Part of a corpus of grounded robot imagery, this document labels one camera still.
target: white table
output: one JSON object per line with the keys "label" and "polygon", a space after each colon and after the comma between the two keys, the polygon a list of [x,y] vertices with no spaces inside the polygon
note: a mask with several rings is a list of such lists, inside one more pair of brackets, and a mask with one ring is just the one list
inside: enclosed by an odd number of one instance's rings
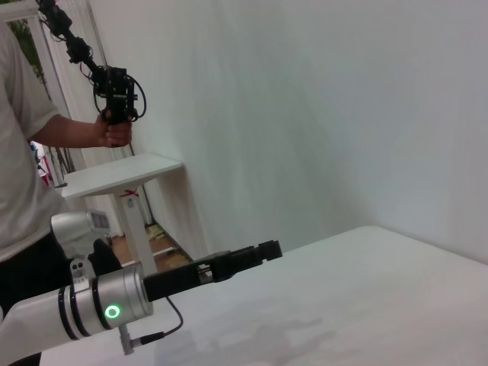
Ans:
{"label": "white table", "polygon": [[[486,366],[488,266],[377,227],[172,297],[185,325],[123,356],[114,331],[43,366]],[[164,300],[133,336],[171,329]]]}
{"label": "white table", "polygon": [[131,156],[66,175],[65,181],[68,185],[61,194],[68,200],[113,194],[130,254],[134,261],[141,261],[146,274],[151,274],[157,272],[153,252],[137,198],[133,194],[127,194],[127,190],[135,191],[138,186],[180,167],[180,162],[153,154]]}

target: table leg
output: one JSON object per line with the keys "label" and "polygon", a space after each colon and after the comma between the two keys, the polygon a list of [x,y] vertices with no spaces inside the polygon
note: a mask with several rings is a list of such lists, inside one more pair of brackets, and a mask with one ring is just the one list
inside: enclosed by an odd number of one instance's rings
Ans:
{"label": "table leg", "polygon": [[138,198],[134,195],[118,197],[115,194],[114,196],[120,215],[120,224],[125,232],[133,260],[141,262],[145,275],[156,273],[158,269],[153,258],[151,245],[147,239],[143,217],[137,204]]}

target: black cable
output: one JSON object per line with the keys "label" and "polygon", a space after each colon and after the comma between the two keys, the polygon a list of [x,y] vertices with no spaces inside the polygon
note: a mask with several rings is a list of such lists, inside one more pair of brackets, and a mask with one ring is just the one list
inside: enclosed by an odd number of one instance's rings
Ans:
{"label": "black cable", "polygon": [[158,333],[149,334],[149,335],[145,335],[145,336],[140,337],[139,340],[140,340],[141,345],[147,345],[148,343],[155,342],[155,341],[158,341],[160,339],[163,339],[166,336],[173,334],[174,332],[178,331],[181,327],[183,327],[184,321],[183,321],[183,316],[180,313],[180,310],[178,310],[176,305],[171,301],[171,299],[169,297],[167,297],[166,300],[169,302],[169,304],[171,305],[173,310],[178,314],[178,318],[180,319],[180,323],[178,324],[178,326],[169,330],[168,332],[158,332]]}
{"label": "black cable", "polygon": [[93,85],[93,102],[95,103],[95,108],[97,108],[97,111],[98,113],[101,113],[101,110],[98,106],[98,102],[97,102],[97,93],[95,91],[95,86]]}
{"label": "black cable", "polygon": [[142,86],[140,86],[139,82],[138,82],[138,81],[137,81],[135,78],[133,78],[133,77],[132,77],[132,76],[130,76],[130,75],[129,75],[129,77],[130,77],[130,79],[131,79],[131,80],[134,82],[134,84],[136,84],[136,85],[137,85],[137,88],[139,88],[139,90],[140,90],[140,94],[142,94],[142,95],[143,95],[143,100],[144,100],[144,110],[143,110],[142,114],[140,114],[139,116],[137,116],[137,118],[141,118],[141,117],[144,117],[144,114],[146,114],[146,110],[147,110],[146,93],[144,93],[144,90],[143,90]]}

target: man's arm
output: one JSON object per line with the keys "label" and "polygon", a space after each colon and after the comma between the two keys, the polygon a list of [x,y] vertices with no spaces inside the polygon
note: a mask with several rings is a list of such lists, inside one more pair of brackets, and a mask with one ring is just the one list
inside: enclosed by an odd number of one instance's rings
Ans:
{"label": "man's arm", "polygon": [[32,136],[32,140],[46,146],[74,149],[118,147],[130,143],[132,130],[129,122],[109,125],[101,116],[98,116],[94,124],[87,124],[57,114]]}

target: green indicator light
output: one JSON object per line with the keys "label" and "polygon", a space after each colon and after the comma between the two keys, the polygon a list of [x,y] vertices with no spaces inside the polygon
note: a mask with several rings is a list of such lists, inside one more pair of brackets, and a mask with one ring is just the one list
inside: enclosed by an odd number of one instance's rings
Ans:
{"label": "green indicator light", "polygon": [[105,309],[105,316],[109,319],[115,319],[119,315],[120,315],[120,309],[115,305],[110,305],[107,309]]}

